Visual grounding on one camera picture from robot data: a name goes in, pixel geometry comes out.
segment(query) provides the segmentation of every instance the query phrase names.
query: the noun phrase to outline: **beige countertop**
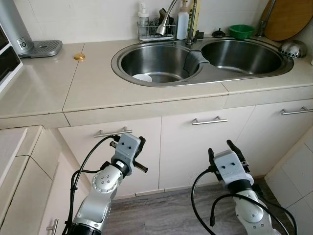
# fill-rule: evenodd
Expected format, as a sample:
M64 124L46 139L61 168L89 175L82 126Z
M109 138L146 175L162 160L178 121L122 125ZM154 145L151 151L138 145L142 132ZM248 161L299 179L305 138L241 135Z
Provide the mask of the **beige countertop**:
M156 107L162 109L160 104L169 102L172 106L168 105L167 109L172 110L175 102L182 106L188 102L191 107L209 103L210 97L223 97L219 108L288 101L288 98L276 98L282 96L282 91L284 96L293 95L290 100L313 98L310 56L295 59L290 72L276 77L162 88L132 84L112 71L111 59L119 50L135 43L137 40L67 44L54 57L23 59L24 67L0 94L0 129L40 124L47 128L106 122L114 120L117 108L119 111L116 115L121 114L123 107L134 109L136 106L137 111L145 107L142 111L146 112ZM81 51L86 58L78 62L73 56ZM257 100L257 97L261 97L260 92L265 96ZM253 99L248 103L242 102L249 99L248 94L255 102ZM273 97L273 100L266 101L267 97ZM90 122L73 120L76 114L77 117L86 118L102 111L101 115L108 116L108 110L114 110L109 119L100 118Z

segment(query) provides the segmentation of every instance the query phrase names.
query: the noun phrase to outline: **kitchen sink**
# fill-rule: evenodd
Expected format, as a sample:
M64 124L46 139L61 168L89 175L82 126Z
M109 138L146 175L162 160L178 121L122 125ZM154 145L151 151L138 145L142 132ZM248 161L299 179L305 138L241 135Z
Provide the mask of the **kitchen sink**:
M205 45L201 50L212 65L244 74L273 72L284 63L277 51L249 41L216 41Z
M188 47L184 41L135 44L119 51L111 66L126 81L170 87L277 76L292 69L293 59L254 39L207 38ZM152 82L134 78L137 74Z

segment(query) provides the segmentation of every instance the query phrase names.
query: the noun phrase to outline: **white bottle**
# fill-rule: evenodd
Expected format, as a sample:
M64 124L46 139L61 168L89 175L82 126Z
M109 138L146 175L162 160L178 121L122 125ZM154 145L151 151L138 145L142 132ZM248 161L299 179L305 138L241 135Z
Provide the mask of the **white bottle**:
M178 26L177 26L177 39L186 39L188 30L189 14L188 8L186 7L187 0L182 0L182 7L178 14Z
M142 2L140 4L140 11L138 11L138 30L142 36L147 36L148 28L146 26L149 25L149 13L146 11L146 4Z

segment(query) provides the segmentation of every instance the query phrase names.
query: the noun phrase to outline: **coffee machine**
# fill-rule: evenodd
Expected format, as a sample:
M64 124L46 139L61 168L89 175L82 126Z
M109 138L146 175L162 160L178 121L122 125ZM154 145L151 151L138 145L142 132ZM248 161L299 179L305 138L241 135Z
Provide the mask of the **coffee machine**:
M62 48L59 40L32 41L13 0L0 0L0 23L20 58L49 57Z

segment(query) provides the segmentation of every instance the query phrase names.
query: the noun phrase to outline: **green bowl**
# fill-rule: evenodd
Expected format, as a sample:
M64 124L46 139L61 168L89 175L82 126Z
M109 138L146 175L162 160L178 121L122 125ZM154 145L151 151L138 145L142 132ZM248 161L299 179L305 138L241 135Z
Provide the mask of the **green bowl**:
M237 24L229 27L230 35L236 39L246 39L252 36L254 28L246 24Z

